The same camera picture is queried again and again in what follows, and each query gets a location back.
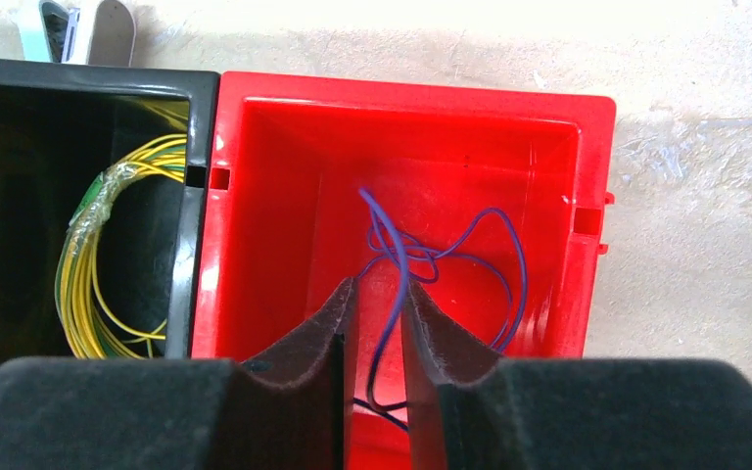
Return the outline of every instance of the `black bin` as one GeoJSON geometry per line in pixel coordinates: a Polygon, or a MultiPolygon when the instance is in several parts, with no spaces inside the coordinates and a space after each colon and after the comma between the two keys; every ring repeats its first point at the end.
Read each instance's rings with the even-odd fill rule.
{"type": "Polygon", "coordinates": [[[0,61],[0,363],[70,354],[53,294],[70,218],[97,174],[172,132],[188,136],[185,183],[151,177],[122,192],[99,280],[129,324],[154,328],[167,313],[158,349],[188,356],[218,84],[214,72],[0,61]]]}

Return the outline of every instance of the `cable bundle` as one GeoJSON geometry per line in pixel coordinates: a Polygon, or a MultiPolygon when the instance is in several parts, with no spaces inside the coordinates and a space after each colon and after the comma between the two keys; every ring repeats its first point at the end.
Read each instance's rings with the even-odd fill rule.
{"type": "Polygon", "coordinates": [[[396,424],[404,431],[407,431],[407,425],[390,414],[390,411],[406,407],[407,401],[401,401],[392,404],[381,404],[376,400],[374,389],[376,384],[376,375],[379,371],[379,362],[382,360],[382,354],[385,352],[385,347],[388,345],[388,340],[390,340],[391,334],[393,333],[394,329],[397,326],[397,323],[399,322],[401,307],[404,302],[405,296],[407,296],[408,283],[410,282],[410,280],[413,279],[423,284],[432,284],[434,282],[437,282],[440,277],[440,271],[436,264],[437,259],[442,259],[445,257],[469,259],[490,270],[500,280],[500,282],[502,282],[508,299],[508,311],[510,312],[514,304],[514,298],[511,288],[508,285],[508,281],[506,281],[502,273],[487,261],[484,261],[473,255],[463,254],[457,251],[459,250],[459,247],[468,239],[468,237],[471,235],[471,233],[474,231],[474,229],[477,227],[477,224],[481,219],[483,219],[483,217],[489,214],[496,214],[497,216],[499,216],[500,219],[502,219],[503,224],[505,225],[506,230],[509,233],[509,236],[511,237],[511,241],[514,244],[520,265],[520,303],[518,304],[517,311],[514,315],[514,320],[511,320],[510,315],[507,316],[505,322],[503,323],[503,326],[500,328],[499,333],[497,333],[496,337],[490,343],[491,348],[494,348],[497,352],[502,353],[506,348],[508,348],[512,339],[514,339],[514,335],[517,332],[517,328],[520,326],[520,322],[523,320],[523,314],[526,310],[526,258],[523,254],[523,246],[520,243],[517,232],[514,230],[514,225],[511,223],[508,215],[506,215],[506,213],[500,209],[488,208],[480,211],[480,213],[478,213],[477,216],[474,217],[474,220],[471,221],[471,223],[468,225],[468,228],[465,230],[465,232],[463,232],[463,234],[457,239],[456,242],[454,242],[453,244],[451,244],[451,246],[444,250],[437,250],[422,245],[416,238],[412,237],[408,233],[398,230],[396,226],[391,222],[387,213],[382,209],[381,206],[379,206],[376,200],[373,199],[373,196],[371,196],[370,193],[368,193],[366,190],[359,189],[358,194],[370,207],[371,226],[367,230],[367,245],[371,250],[380,254],[372,259],[366,266],[364,266],[364,269],[361,270],[361,272],[358,274],[358,277],[360,278],[364,276],[364,274],[366,274],[370,270],[370,268],[373,267],[373,265],[375,265],[378,261],[389,259],[391,263],[399,270],[399,291],[397,292],[397,296],[394,299],[391,313],[388,316],[388,323],[385,325],[385,329],[382,332],[379,343],[376,345],[376,349],[373,353],[373,359],[370,363],[370,370],[367,374],[367,401],[363,399],[354,399],[354,403],[373,411],[374,413],[396,424]],[[388,236],[391,239],[390,245],[385,240],[385,237],[382,234],[383,230],[387,232],[388,236]],[[373,243],[374,236],[376,238],[377,244],[373,243]],[[409,265],[409,261],[411,259],[428,262],[432,271],[431,277],[426,278],[412,272],[409,265]]]}
{"type": "Polygon", "coordinates": [[[123,157],[93,181],[70,220],[70,228],[56,272],[56,310],[73,354],[80,358],[144,358],[129,345],[145,343],[154,357],[154,341],[164,341],[166,322],[150,332],[120,321],[99,288],[96,257],[102,226],[111,216],[114,200],[130,184],[152,175],[183,182],[185,134],[170,134],[123,157]],[[109,322],[129,338],[121,340],[109,322]]]}

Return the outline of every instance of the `red plastic container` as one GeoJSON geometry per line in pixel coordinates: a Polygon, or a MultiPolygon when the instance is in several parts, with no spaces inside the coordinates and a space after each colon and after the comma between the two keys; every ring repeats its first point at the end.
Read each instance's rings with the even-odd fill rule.
{"type": "MultiPolygon", "coordinates": [[[[529,293],[514,356],[580,356],[599,254],[615,120],[603,97],[230,72],[215,121],[194,357],[246,359],[312,315],[373,257],[368,188],[394,223],[429,246],[452,243],[484,208],[503,209],[524,246],[529,293]]],[[[519,286],[499,220],[461,250],[519,286]]],[[[490,341],[505,316],[494,276],[443,259],[428,292],[490,341]]],[[[396,293],[386,261],[362,280],[357,395],[396,293]]],[[[376,395],[404,395],[400,332],[376,395]]],[[[350,468],[409,468],[406,435],[354,416],[350,468]]]]}

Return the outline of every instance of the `clear tape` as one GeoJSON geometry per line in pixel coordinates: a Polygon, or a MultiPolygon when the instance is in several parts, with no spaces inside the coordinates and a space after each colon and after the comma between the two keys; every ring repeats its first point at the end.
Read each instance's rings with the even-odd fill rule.
{"type": "Polygon", "coordinates": [[[99,232],[111,218],[111,209],[119,193],[137,179],[137,165],[118,163],[99,173],[70,219],[70,254],[77,256],[88,238],[99,232]]]}

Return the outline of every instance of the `concrete surface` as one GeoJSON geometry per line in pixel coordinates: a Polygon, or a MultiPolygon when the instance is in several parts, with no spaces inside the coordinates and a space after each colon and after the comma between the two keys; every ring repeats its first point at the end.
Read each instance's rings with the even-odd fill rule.
{"type": "MultiPolygon", "coordinates": [[[[21,57],[19,3],[0,0],[1,58],[21,57]]],[[[717,357],[752,380],[752,0],[131,3],[142,67],[613,97],[587,354],[717,357]]]]}

